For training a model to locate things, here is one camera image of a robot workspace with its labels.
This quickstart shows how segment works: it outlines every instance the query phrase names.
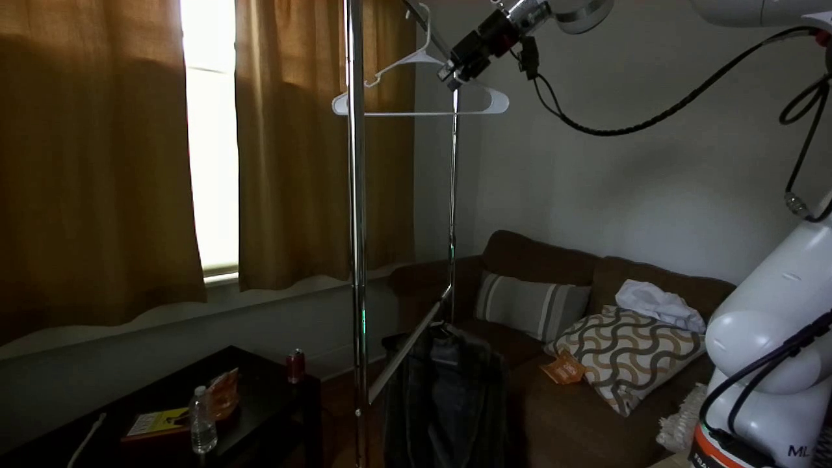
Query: coffee table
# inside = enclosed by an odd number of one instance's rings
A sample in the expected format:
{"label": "coffee table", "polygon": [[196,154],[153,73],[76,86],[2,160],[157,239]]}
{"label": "coffee table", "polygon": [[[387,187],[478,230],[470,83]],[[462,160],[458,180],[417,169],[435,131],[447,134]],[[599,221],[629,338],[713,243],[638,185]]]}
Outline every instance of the coffee table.
{"label": "coffee table", "polygon": [[[120,441],[138,412],[188,404],[196,384],[206,384],[211,377],[235,365],[239,365],[242,404],[219,425],[219,447],[211,451],[211,456],[200,459],[192,454],[188,434],[145,445]],[[323,464],[320,430],[320,378],[306,373],[298,384],[289,384],[285,365],[229,345],[24,447],[11,449],[0,456],[0,464],[68,464],[72,451],[92,434],[76,456],[76,468],[279,464],[298,447],[304,449],[304,464],[314,468]]]}

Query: patterned pillow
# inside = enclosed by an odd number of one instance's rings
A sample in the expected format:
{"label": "patterned pillow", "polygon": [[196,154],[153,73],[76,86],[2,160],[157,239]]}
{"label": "patterned pillow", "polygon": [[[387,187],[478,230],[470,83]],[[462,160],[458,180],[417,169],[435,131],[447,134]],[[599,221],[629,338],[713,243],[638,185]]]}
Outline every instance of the patterned pillow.
{"label": "patterned pillow", "polygon": [[590,300],[590,286],[534,282],[489,273],[478,289],[476,317],[502,323],[535,339],[554,339]]}
{"label": "patterned pillow", "polygon": [[621,416],[704,351],[700,334],[610,303],[566,328],[557,349],[586,365],[588,382]]}

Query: window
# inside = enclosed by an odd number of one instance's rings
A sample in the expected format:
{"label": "window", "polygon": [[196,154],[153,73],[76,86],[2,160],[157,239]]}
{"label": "window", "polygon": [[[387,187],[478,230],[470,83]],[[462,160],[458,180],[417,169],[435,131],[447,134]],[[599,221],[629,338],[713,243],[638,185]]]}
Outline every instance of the window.
{"label": "window", "polygon": [[189,176],[206,281],[237,278],[235,0],[181,0]]}

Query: white hanger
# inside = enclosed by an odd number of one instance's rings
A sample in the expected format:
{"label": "white hanger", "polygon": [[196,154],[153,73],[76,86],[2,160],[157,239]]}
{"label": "white hanger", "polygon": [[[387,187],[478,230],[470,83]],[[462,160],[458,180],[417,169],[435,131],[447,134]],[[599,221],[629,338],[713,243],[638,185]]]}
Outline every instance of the white hanger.
{"label": "white hanger", "polygon": [[[374,79],[363,79],[363,89],[379,86],[384,73],[391,73],[391,70],[396,70],[400,65],[421,65],[423,61],[423,65],[437,65],[440,74],[447,73],[447,61],[430,53],[430,47],[435,42],[431,7],[427,1],[419,1],[419,4],[427,9],[423,43],[417,52],[411,52],[411,53],[391,61],[387,68],[378,70]],[[465,112],[458,112],[458,115],[505,115],[509,109],[509,96],[508,94],[502,94],[497,89],[484,89],[484,91],[489,96],[487,109],[465,109]],[[341,115],[341,116],[349,115],[349,91],[343,91],[343,94],[339,94],[332,99],[332,112]],[[447,109],[440,109],[440,112],[414,112],[414,109],[411,112],[363,112],[363,116],[450,116],[450,115],[452,112],[447,112]]]}

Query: curtain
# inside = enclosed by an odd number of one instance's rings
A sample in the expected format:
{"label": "curtain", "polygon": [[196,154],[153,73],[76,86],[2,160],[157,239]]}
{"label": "curtain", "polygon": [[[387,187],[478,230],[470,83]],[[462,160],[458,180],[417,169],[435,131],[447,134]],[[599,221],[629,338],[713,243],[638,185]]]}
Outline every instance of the curtain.
{"label": "curtain", "polygon": [[0,343],[203,298],[176,0],[0,1]]}
{"label": "curtain", "polygon": [[[400,0],[363,0],[367,73],[414,52]],[[349,131],[339,0],[237,0],[242,289],[349,276]],[[414,73],[393,73],[367,107],[409,109]],[[414,121],[367,121],[367,265],[414,250]]]}

